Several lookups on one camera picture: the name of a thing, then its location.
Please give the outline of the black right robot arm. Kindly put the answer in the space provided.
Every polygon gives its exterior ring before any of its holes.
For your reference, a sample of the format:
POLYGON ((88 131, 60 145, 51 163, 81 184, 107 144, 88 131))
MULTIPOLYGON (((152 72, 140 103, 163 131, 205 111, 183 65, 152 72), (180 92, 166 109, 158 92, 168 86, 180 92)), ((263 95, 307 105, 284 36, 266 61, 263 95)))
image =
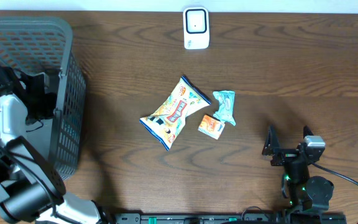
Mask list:
POLYGON ((273 126, 268 128, 262 155, 271 156, 271 166, 282 166, 282 195, 289 198, 291 207, 283 211, 286 223, 296 216, 322 219, 329 209, 334 185, 321 176, 310 176, 308 166, 319 161, 326 143, 321 136, 312 133, 308 126, 303 128, 303 140, 296 148, 280 146, 273 126))

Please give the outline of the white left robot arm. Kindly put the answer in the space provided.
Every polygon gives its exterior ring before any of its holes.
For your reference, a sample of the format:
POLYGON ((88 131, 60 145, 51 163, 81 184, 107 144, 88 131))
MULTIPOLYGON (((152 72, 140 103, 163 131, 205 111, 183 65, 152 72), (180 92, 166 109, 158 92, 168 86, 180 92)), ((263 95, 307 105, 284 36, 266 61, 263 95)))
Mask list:
POLYGON ((0 217, 7 223, 109 223, 92 200, 68 193, 60 174, 27 139, 54 117, 57 94, 45 72, 0 67, 0 217))

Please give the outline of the small orange snack packet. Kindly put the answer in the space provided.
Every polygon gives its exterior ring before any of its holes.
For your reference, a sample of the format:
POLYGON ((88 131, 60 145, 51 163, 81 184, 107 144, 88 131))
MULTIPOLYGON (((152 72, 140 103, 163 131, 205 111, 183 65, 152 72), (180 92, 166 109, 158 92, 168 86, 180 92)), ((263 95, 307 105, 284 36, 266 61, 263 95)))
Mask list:
POLYGON ((208 135, 213 139, 219 139, 224 127, 225 124, 222 121, 219 121, 214 117, 204 115, 200 125, 198 126, 198 131, 208 135))

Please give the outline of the yellow snack chip bag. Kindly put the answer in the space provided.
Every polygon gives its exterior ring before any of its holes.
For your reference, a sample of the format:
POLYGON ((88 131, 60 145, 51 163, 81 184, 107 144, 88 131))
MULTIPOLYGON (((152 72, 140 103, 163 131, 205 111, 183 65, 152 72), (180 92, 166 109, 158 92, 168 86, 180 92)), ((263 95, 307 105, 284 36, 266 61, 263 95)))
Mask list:
POLYGON ((184 128, 186 118, 210 104, 209 98, 182 76, 162 105, 151 115, 140 118, 139 122, 166 150, 170 150, 184 128))

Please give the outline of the light teal packet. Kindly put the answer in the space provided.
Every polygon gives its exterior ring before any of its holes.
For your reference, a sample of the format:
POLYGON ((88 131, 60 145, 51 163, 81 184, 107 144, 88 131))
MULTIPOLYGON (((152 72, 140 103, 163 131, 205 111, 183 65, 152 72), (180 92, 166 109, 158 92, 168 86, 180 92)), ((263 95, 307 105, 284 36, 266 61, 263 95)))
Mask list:
POLYGON ((235 126, 236 121, 233 116, 235 92, 232 90, 214 91, 213 96, 219 102, 219 108, 213 116, 223 123, 228 122, 235 126))

